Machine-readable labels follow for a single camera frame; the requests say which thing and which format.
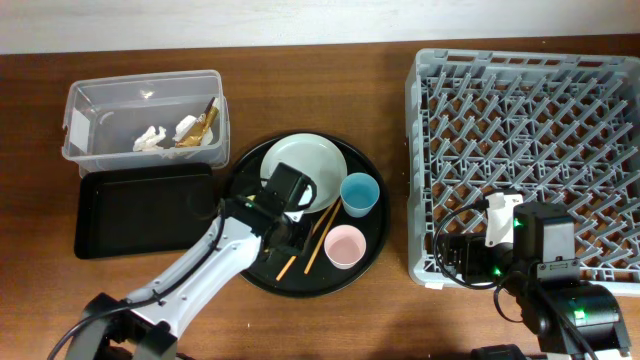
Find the white wall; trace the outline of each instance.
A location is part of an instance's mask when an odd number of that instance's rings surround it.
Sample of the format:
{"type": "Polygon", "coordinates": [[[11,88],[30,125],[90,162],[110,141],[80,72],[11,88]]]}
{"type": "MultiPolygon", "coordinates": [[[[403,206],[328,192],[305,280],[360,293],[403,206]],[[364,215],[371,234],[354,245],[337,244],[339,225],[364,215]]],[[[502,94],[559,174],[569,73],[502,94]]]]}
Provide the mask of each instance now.
{"type": "Polygon", "coordinates": [[[0,53],[640,32],[640,0],[0,0],[0,53]]]}

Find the wooden chopstick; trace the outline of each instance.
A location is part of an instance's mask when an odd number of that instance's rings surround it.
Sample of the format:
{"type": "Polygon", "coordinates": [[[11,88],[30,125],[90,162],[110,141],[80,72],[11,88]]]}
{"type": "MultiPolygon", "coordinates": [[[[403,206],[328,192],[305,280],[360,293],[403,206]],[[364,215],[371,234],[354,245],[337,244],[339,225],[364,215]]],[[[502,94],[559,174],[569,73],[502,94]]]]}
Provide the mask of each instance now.
{"type": "MultiPolygon", "coordinates": [[[[329,205],[329,207],[324,211],[322,216],[320,216],[320,220],[318,220],[318,222],[313,226],[313,229],[311,230],[311,236],[312,237],[316,233],[318,228],[320,227],[320,224],[322,224],[322,222],[324,221],[324,218],[326,218],[327,215],[329,215],[329,212],[331,211],[331,209],[333,209],[333,207],[339,201],[340,201],[340,198],[338,198],[338,200],[336,200],[333,204],[329,205]]],[[[294,255],[289,259],[289,261],[287,261],[287,264],[282,268],[282,270],[280,270],[280,273],[278,274],[278,276],[276,276],[276,281],[280,281],[280,279],[282,279],[282,277],[284,276],[284,274],[287,273],[287,271],[291,267],[291,264],[293,264],[293,262],[296,260],[296,258],[297,258],[297,256],[294,255]]]]}
{"type": "Polygon", "coordinates": [[[322,247],[322,244],[324,243],[324,238],[327,237],[327,233],[329,232],[329,229],[331,229],[331,225],[333,224],[333,220],[336,218],[336,215],[338,214],[338,211],[340,211],[340,207],[342,206],[342,202],[338,203],[338,206],[336,206],[335,210],[333,210],[333,214],[331,214],[331,219],[329,219],[329,222],[327,223],[327,226],[324,228],[324,231],[322,232],[322,236],[320,237],[320,241],[318,241],[318,245],[316,245],[316,248],[313,250],[313,254],[311,254],[311,259],[309,259],[309,263],[307,263],[307,268],[304,269],[304,274],[307,275],[309,274],[309,270],[311,270],[311,266],[313,265],[313,262],[316,260],[316,256],[318,255],[318,251],[320,251],[320,248],[322,247]]]}

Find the wire grid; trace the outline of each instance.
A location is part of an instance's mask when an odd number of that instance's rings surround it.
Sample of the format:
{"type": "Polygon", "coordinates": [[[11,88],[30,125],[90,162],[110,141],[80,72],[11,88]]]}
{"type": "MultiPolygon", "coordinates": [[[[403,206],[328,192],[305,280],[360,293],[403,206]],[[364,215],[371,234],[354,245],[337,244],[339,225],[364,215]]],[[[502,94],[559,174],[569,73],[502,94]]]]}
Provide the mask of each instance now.
{"type": "MultiPolygon", "coordinates": [[[[483,193],[512,187],[524,201],[568,206],[583,278],[640,282],[640,199],[628,190],[640,171],[626,162],[638,149],[625,145],[632,125],[615,95],[622,81],[607,86],[598,72],[481,80],[464,70],[447,65],[421,80],[427,233],[483,193]]],[[[485,229],[473,211],[444,231],[485,229]]],[[[439,271],[432,255],[425,271],[439,271]]]]}

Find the circular tray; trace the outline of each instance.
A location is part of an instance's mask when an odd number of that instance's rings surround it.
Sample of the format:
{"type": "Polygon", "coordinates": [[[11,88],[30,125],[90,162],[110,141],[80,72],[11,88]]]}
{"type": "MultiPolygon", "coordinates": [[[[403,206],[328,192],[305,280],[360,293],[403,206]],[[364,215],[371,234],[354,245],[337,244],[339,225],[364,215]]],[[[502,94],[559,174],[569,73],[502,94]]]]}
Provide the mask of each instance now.
{"type": "MultiPolygon", "coordinates": [[[[278,140],[285,136],[278,136],[255,148],[249,150],[233,167],[231,179],[224,189],[224,196],[253,195],[252,192],[260,186],[260,165],[262,159],[269,148],[278,140]]],[[[367,216],[356,219],[352,218],[340,209],[332,228],[338,225],[352,225],[357,227],[364,234],[367,240],[367,251],[362,260],[348,270],[335,268],[321,248],[316,260],[308,275],[304,275],[304,268],[311,257],[313,249],[316,247],[328,217],[320,225],[316,234],[309,240],[305,254],[299,256],[293,262],[287,273],[280,281],[276,281],[276,276],[280,273],[284,265],[289,260],[289,256],[281,253],[274,253],[266,262],[257,261],[249,269],[242,272],[242,276],[252,284],[261,289],[274,294],[288,297],[313,297],[332,293],[357,280],[373,264],[382,251],[390,227],[389,194],[384,185],[380,173],[373,166],[371,161],[364,154],[353,146],[335,137],[317,134],[331,140],[340,149],[347,162],[347,172],[365,172],[373,176],[380,185],[380,200],[373,207],[367,216]]],[[[324,211],[313,214],[305,214],[314,223],[318,221],[324,211]]]]}

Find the black tray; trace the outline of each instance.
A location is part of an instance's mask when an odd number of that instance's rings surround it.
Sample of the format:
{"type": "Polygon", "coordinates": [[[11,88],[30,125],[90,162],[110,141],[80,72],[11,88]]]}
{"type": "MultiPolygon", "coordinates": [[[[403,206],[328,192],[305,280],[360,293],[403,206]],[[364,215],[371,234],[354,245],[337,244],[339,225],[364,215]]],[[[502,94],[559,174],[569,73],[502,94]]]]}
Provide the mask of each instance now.
{"type": "Polygon", "coordinates": [[[95,259],[188,249],[215,210],[207,164],[89,173],[80,183],[74,251],[95,259]]]}
{"type": "MultiPolygon", "coordinates": [[[[260,186],[260,165],[262,164],[262,159],[273,144],[289,135],[293,134],[282,135],[271,139],[247,152],[234,166],[231,179],[225,186],[224,197],[253,195],[256,187],[260,186]]],[[[389,215],[391,211],[389,194],[382,177],[371,161],[356,148],[340,139],[324,134],[317,135],[331,140],[338,149],[340,149],[347,162],[347,172],[349,174],[354,172],[368,173],[373,176],[380,185],[380,200],[378,200],[367,216],[360,219],[352,218],[347,215],[344,209],[340,209],[332,225],[332,227],[335,227],[348,224],[357,227],[367,239],[367,251],[363,259],[354,267],[348,270],[340,270],[329,262],[329,259],[324,253],[324,249],[321,248],[309,275],[304,275],[304,268],[322,234],[324,224],[328,221],[328,219],[326,219],[314,238],[310,240],[307,252],[296,259],[280,281],[276,281],[275,278],[289,260],[289,256],[285,254],[273,254],[269,261],[256,262],[249,269],[242,272],[242,276],[249,282],[274,294],[302,298],[329,294],[344,288],[362,276],[373,264],[378,254],[380,254],[380,251],[382,251],[389,234],[389,215]]],[[[305,217],[310,217],[315,223],[322,213],[323,211],[306,214],[305,217]]]]}

